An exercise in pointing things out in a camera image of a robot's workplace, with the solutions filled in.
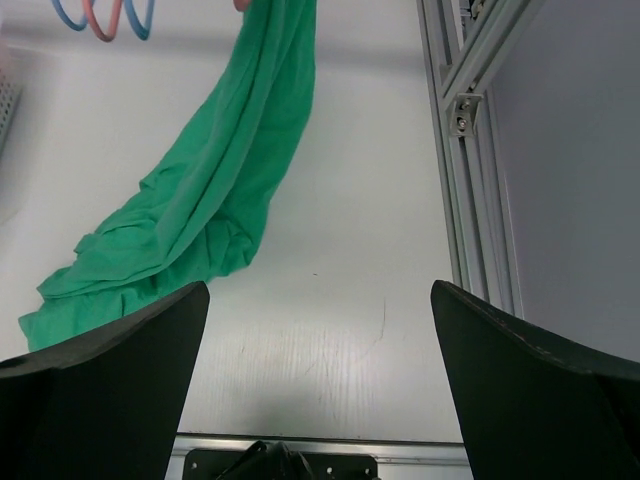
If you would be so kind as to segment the light blue hanger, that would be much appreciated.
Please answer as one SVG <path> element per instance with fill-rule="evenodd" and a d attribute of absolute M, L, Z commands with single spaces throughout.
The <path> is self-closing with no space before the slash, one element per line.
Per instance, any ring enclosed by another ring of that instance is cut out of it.
<path fill-rule="evenodd" d="M 65 11 L 60 0 L 51 0 L 51 4 L 58 18 L 66 27 L 76 32 L 81 32 L 87 28 L 88 19 L 85 15 L 82 15 L 79 20 L 73 20 Z"/>

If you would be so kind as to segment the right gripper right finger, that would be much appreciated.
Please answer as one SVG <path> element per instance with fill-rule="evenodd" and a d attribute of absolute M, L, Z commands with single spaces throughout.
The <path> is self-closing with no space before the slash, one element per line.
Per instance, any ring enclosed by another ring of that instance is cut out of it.
<path fill-rule="evenodd" d="M 476 479 L 636 479 L 639 365 L 431 289 L 438 342 Z"/>

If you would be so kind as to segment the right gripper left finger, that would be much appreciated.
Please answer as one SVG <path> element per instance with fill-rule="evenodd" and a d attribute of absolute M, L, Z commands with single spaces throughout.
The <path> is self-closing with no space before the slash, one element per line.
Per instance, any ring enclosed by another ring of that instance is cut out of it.
<path fill-rule="evenodd" d="M 208 288 L 192 283 L 3 361 L 2 478 L 164 478 L 208 307 Z"/>

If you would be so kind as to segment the blue hanger with black top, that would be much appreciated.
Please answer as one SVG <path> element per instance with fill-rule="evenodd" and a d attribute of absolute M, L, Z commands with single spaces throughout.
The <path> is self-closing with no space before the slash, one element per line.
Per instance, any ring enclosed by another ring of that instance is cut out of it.
<path fill-rule="evenodd" d="M 143 18 L 140 18 L 133 0 L 124 0 L 123 6 L 129 25 L 139 40 L 147 41 L 151 34 L 155 1 L 147 0 Z"/>

